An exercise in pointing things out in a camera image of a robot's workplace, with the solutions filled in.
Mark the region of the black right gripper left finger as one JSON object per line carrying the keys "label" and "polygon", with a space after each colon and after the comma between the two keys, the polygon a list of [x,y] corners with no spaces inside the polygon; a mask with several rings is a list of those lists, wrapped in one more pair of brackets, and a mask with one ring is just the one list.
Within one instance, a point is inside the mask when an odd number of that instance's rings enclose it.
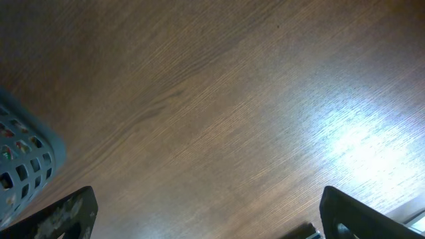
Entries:
{"label": "black right gripper left finger", "polygon": [[1,231],[6,239],[91,237],[98,203],[91,186],[85,186],[26,219]]}

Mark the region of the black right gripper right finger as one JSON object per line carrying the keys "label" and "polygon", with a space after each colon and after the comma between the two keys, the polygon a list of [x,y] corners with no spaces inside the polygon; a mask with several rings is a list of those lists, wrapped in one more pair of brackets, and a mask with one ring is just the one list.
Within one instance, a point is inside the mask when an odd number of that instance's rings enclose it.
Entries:
{"label": "black right gripper right finger", "polygon": [[424,236],[350,197],[326,186],[319,205],[327,239],[424,239]]}

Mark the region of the grey plastic basket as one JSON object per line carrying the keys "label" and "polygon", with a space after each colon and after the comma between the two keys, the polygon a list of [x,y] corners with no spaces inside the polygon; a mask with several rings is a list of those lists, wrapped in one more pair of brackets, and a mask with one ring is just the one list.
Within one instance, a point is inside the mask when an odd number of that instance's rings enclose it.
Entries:
{"label": "grey plastic basket", "polygon": [[63,140],[1,89],[1,229],[52,181],[66,161]]}

